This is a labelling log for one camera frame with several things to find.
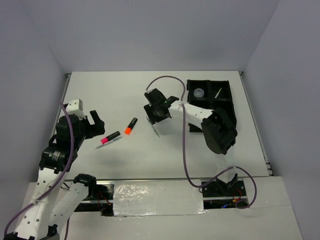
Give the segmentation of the green thin pen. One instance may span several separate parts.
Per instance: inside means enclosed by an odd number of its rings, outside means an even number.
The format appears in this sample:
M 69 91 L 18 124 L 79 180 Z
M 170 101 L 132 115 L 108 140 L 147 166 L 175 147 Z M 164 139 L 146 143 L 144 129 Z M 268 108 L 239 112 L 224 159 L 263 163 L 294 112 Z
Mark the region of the green thin pen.
M 150 125 L 150 127 L 152 128 L 153 132 L 155 133 L 155 135 L 157 136 L 157 138 L 160 138 L 159 133 L 157 132 L 157 130 L 155 129 L 155 127 L 153 126 L 153 124 L 149 121 L 149 119 L 147 118 L 147 121 Z

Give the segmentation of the grey thin pen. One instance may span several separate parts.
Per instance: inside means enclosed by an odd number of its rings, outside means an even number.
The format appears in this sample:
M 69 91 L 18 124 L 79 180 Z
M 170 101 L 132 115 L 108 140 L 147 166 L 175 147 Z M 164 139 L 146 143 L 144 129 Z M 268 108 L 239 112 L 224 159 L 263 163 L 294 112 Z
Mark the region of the grey thin pen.
M 104 144 L 101 144 L 101 145 L 97 146 L 95 149 L 97 150 L 97 149 L 103 148 L 103 147 L 105 147 L 105 146 L 107 146 L 107 145 L 110 145 L 110 144 L 116 142 L 116 141 L 119 141 L 119 140 L 122 139 L 122 138 L 123 138 L 122 136 L 118 136 L 118 137 L 116 137 L 116 138 L 108 141 L 107 143 L 104 143 Z

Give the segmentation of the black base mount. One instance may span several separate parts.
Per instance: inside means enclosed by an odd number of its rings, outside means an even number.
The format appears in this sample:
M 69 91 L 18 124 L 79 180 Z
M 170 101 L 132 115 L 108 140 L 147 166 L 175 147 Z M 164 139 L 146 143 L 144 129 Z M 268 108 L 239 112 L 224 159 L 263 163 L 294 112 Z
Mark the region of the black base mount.
M 213 181 L 209 185 L 198 189 L 202 194 L 205 210 L 245 208 L 249 205 L 242 179 L 234 182 L 229 190 L 223 188 L 223 185 L 224 183 L 221 181 Z
M 86 197 L 75 209 L 76 213 L 98 213 L 103 217 L 113 217 L 113 182 L 98 181 L 93 193 Z

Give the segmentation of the silver foil cover plate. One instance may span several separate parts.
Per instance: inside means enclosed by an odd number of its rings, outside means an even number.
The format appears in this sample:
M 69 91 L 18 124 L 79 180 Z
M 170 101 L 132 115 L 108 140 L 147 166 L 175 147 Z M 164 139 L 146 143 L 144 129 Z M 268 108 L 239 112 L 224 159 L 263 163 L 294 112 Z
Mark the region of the silver foil cover plate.
M 117 181 L 113 214 L 119 217 L 205 213 L 203 196 L 187 180 Z

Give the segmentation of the orange highlighter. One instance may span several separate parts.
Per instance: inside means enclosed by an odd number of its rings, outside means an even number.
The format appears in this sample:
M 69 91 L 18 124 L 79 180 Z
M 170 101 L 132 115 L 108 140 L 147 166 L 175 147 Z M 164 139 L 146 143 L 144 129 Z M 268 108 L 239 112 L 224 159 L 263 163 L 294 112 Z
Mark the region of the orange highlighter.
M 124 133 L 125 133 L 126 135 L 130 135 L 130 134 L 131 134 L 131 132 L 132 132 L 134 126 L 136 125 L 137 121 L 138 121 L 138 119 L 137 119 L 136 117 L 134 117 L 134 118 L 130 121 L 129 125 L 127 126 L 127 128 L 126 128 L 125 131 L 124 131 Z

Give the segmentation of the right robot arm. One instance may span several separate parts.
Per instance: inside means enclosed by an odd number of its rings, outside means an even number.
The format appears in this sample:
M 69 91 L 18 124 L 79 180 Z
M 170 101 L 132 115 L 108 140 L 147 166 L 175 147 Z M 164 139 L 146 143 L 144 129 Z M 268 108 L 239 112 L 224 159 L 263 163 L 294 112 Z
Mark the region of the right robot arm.
M 182 160 L 184 173 L 189 183 L 195 188 L 205 187 L 192 182 L 187 168 L 186 158 L 186 128 L 187 124 L 202 130 L 204 141 L 210 151 L 214 153 L 217 175 L 209 182 L 220 180 L 217 184 L 218 192 L 223 196 L 230 195 L 234 189 L 234 181 L 238 179 L 234 167 L 234 145 L 238 132 L 235 125 L 222 108 L 215 110 L 194 106 L 175 96 L 166 98 L 161 91 L 154 88 L 147 90 L 144 96 L 148 104 L 143 108 L 151 125 L 166 119 L 182 120 Z

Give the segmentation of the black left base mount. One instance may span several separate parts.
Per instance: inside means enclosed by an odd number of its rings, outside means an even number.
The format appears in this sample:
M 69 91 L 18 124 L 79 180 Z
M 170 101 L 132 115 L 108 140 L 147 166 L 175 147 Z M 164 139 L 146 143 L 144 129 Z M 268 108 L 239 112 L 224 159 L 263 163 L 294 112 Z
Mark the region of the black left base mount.
M 86 197 L 75 209 L 76 213 L 98 213 L 103 217 L 113 217 L 113 182 L 98 181 L 93 193 Z

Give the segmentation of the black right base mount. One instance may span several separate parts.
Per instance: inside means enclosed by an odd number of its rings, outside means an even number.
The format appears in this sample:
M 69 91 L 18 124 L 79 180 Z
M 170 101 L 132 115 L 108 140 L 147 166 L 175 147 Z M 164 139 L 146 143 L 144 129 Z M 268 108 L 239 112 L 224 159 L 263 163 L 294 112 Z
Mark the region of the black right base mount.
M 209 185 L 198 189 L 202 194 L 205 210 L 245 208 L 249 205 L 242 179 L 234 182 L 229 190 L 223 188 L 223 185 L 224 183 L 221 181 L 213 181 Z

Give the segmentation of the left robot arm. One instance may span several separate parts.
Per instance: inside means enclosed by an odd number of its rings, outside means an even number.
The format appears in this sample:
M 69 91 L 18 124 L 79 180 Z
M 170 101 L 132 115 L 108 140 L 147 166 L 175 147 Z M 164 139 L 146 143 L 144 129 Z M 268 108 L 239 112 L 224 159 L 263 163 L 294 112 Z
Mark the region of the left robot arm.
M 42 152 L 32 200 L 13 217 L 15 220 L 22 216 L 16 229 L 8 232 L 5 228 L 5 240 L 58 240 L 80 202 L 97 196 L 96 178 L 80 173 L 73 179 L 64 197 L 57 199 L 84 140 L 105 133 L 105 123 L 95 110 L 90 111 L 93 124 L 87 117 L 80 118 L 69 110 L 64 113 L 56 124 L 56 134 Z

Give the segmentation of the clear round pin jar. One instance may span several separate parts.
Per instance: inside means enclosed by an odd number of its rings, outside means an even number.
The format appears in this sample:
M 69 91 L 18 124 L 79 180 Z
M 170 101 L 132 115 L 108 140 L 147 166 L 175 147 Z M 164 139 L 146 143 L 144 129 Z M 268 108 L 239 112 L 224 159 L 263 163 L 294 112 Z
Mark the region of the clear round pin jar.
M 193 91 L 193 96 L 195 98 L 203 98 L 205 96 L 205 91 L 202 88 L 196 88 Z

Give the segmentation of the pink highlighter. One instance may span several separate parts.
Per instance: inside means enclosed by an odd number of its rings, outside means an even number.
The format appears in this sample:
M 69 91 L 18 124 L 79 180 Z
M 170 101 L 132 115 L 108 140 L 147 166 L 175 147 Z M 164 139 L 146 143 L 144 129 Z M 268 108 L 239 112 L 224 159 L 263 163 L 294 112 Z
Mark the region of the pink highlighter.
M 102 138 L 100 140 L 100 142 L 101 142 L 102 145 L 104 145 L 104 144 L 110 142 L 111 140 L 119 137 L 120 135 L 121 135 L 121 133 L 119 131 L 116 131 L 116 132 L 114 132 L 114 133 L 112 133 L 110 135 L 107 135 L 106 137 Z

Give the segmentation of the yellow thin pen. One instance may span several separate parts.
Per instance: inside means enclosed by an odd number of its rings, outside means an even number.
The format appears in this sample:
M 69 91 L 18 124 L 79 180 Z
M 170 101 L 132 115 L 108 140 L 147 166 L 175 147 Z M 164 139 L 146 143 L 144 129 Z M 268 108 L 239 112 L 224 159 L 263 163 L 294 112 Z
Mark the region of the yellow thin pen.
M 217 93 L 216 93 L 216 95 L 214 96 L 214 98 L 215 98 L 215 99 L 218 99 L 218 98 L 221 96 L 222 92 L 223 92 L 223 88 L 221 87 L 221 88 L 217 91 Z

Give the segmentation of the black four-compartment tray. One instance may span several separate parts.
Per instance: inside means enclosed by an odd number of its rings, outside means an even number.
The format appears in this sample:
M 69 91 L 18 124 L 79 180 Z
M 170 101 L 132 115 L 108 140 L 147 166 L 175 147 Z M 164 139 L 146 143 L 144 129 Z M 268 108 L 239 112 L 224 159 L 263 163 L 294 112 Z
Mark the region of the black four-compartment tray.
M 194 90 L 197 88 L 201 88 L 205 91 L 204 97 L 194 97 Z M 221 96 L 219 98 L 215 98 L 215 95 L 220 88 L 222 88 Z M 234 124 L 237 123 L 229 81 L 189 79 L 186 81 L 186 90 L 188 91 L 187 102 L 189 104 L 211 110 L 222 108 L 226 111 L 230 120 Z

